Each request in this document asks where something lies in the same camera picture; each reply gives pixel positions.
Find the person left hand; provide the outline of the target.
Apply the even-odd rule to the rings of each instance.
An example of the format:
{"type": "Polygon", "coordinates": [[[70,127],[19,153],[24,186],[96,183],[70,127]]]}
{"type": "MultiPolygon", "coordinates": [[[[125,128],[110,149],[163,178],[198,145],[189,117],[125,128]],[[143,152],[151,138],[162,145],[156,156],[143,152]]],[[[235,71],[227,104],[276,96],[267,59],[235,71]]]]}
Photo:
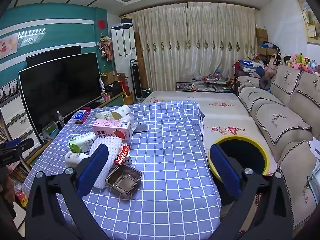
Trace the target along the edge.
{"type": "Polygon", "coordinates": [[[14,184],[9,176],[11,172],[12,169],[10,167],[1,167],[1,192],[4,192],[4,198],[9,203],[13,203],[15,201],[14,184]]]}

